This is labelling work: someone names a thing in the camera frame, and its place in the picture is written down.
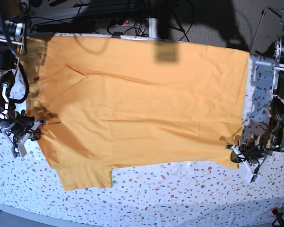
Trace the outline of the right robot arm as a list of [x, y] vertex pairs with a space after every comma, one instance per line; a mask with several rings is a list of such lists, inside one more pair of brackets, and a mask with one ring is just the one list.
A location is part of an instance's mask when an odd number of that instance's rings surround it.
[[[20, 52], [25, 50], [26, 24], [6, 21], [6, 29], [9, 38], [4, 37], [0, 24], [0, 132], [10, 142], [12, 155], [24, 157], [27, 154], [25, 142], [39, 140], [41, 138], [39, 127], [46, 122], [27, 116], [25, 110], [16, 111], [16, 105], [24, 103], [28, 97], [29, 85], [20, 58], [12, 53], [8, 43], [12, 43]], [[25, 93], [21, 99], [10, 96], [18, 73], [22, 75], [25, 86]]]

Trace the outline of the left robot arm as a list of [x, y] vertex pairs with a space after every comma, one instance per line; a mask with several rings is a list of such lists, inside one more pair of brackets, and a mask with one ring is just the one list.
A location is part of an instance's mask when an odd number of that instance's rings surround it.
[[[284, 9], [275, 14], [280, 17], [281, 31], [284, 32]], [[232, 150], [231, 161], [245, 167], [248, 183], [258, 180], [261, 166], [274, 151], [284, 152], [284, 34], [277, 36], [270, 52], [274, 62], [268, 64], [273, 70], [269, 123], [263, 134], [253, 134], [246, 141], [227, 146], [227, 149]]]

